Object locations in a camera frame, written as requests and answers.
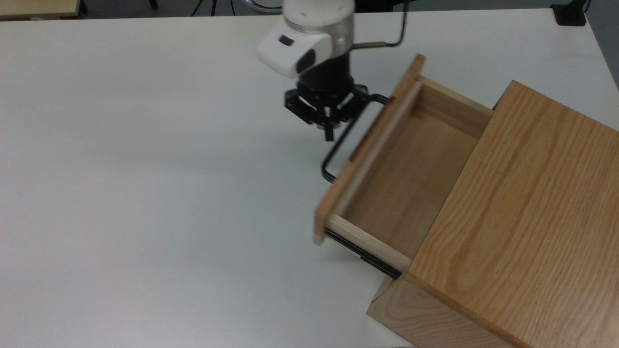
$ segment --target cabinet top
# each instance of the cabinet top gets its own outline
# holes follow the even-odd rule
[[[619,345],[619,133],[512,82],[405,276],[519,347]]]

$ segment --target metal rod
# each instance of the metal rod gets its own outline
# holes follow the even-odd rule
[[[404,1],[404,9],[402,10],[402,26],[400,28],[400,38],[394,43],[386,43],[383,41],[355,43],[351,50],[360,50],[362,48],[380,48],[380,47],[397,47],[404,41],[404,33],[406,32],[406,18],[409,14],[409,4],[411,0]]]
[[[402,275],[402,273],[398,271],[397,269],[386,264],[383,260],[375,257],[369,252],[359,248],[357,245],[351,243],[348,239],[340,236],[339,234],[333,232],[332,230],[327,230],[325,234],[327,235],[327,237],[333,239],[334,241],[336,241],[337,243],[340,243],[341,245],[344,245],[350,251],[359,255],[359,257],[362,260],[374,266],[379,271],[385,273],[387,276],[392,277],[393,279],[398,279]]]
[[[389,101],[389,99],[387,97],[385,97],[384,95],[380,95],[380,94],[369,95],[369,96],[366,97],[366,99],[367,99],[367,102],[365,103],[365,105],[361,109],[361,112],[359,112],[359,115],[354,116],[352,118],[352,120],[350,120],[350,123],[344,129],[342,134],[340,135],[340,138],[337,139],[337,141],[335,142],[333,147],[331,147],[331,150],[329,151],[327,156],[322,161],[322,167],[321,167],[322,177],[325,178],[325,180],[327,180],[330,183],[332,183],[336,179],[336,177],[335,177],[335,175],[333,175],[333,174],[329,173],[329,171],[327,171],[327,166],[329,165],[329,163],[333,159],[333,156],[335,156],[335,154],[339,150],[340,146],[344,142],[344,139],[346,139],[346,137],[348,136],[348,134],[350,133],[352,128],[355,126],[355,123],[357,123],[357,120],[361,116],[361,113],[363,113],[363,110],[365,110],[365,108],[368,106],[368,104],[370,102],[377,102],[377,103],[386,105],[387,102]]]

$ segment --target table surface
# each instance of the table surface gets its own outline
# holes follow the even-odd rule
[[[2,0],[0,19],[77,15],[79,0]]]
[[[0,23],[0,346],[405,345],[365,315],[383,275],[311,242],[330,144],[254,56],[275,20]],[[358,15],[356,41],[399,21]],[[619,129],[590,27],[551,10],[412,12],[353,76],[388,95],[416,53],[488,107],[515,79]]]

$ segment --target floor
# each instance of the floor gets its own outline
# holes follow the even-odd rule
[[[148,0],[85,0],[89,12],[86,19],[136,18],[136,17],[188,17],[199,0],[159,0],[159,8],[151,9]],[[219,0],[215,15],[255,15],[257,12],[245,5],[245,0]],[[547,8],[551,3],[568,0],[419,0],[411,2],[411,11],[446,11],[474,9],[527,9]],[[213,0],[202,2],[196,16],[208,16]],[[619,0],[592,0],[587,18],[599,42],[610,72],[619,86]]]

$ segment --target wood grain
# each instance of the wood grain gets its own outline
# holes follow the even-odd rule
[[[409,257],[396,251],[393,247],[383,243],[370,233],[351,224],[337,214],[331,215],[327,228],[402,273],[406,272],[410,266],[411,259]]]
[[[511,347],[402,278],[391,283],[367,313],[419,348]]]
[[[2,0],[0,19],[77,15],[79,0]]]
[[[513,82],[405,278],[518,347],[619,347],[619,133]]]
[[[404,77],[393,91],[389,102],[378,115],[361,140],[361,143],[359,143],[355,149],[355,152],[350,156],[340,174],[333,181],[333,184],[322,198],[322,201],[318,204],[314,213],[314,243],[320,245],[324,240],[327,220],[331,213],[333,213],[337,200],[348,185],[357,167],[362,163],[365,155],[370,151],[372,143],[374,143],[375,139],[380,134],[386,121],[395,112],[400,100],[413,85],[417,76],[419,76],[424,61],[425,57],[420,54],[415,57],[408,71],[404,74]]]
[[[387,290],[387,288],[393,282],[394,282],[394,280],[391,277],[385,276],[385,278],[383,278],[383,281],[381,282],[381,285],[378,286],[378,290],[374,294],[374,297],[372,298],[372,302],[374,302],[378,297],[380,297],[380,295],[382,295],[383,292],[385,292],[385,290]]]
[[[393,134],[342,214],[410,259],[477,143],[435,118],[423,107],[424,96]]]
[[[422,106],[428,112],[475,139],[482,136],[493,110],[426,77],[419,76],[417,80],[425,86]]]
[[[355,170],[344,192],[340,195],[335,209],[333,210],[335,214],[341,214],[346,210],[360,186],[368,179],[368,174],[372,172],[372,168],[377,162],[376,159],[382,154],[388,140],[394,135],[396,129],[402,127],[403,123],[407,121],[407,117],[410,116],[421,90],[421,82],[415,81],[410,87],[410,90],[402,97],[396,110],[386,121],[380,134],[376,137],[376,141],[372,143],[367,155],[362,163],[359,164],[357,170]]]

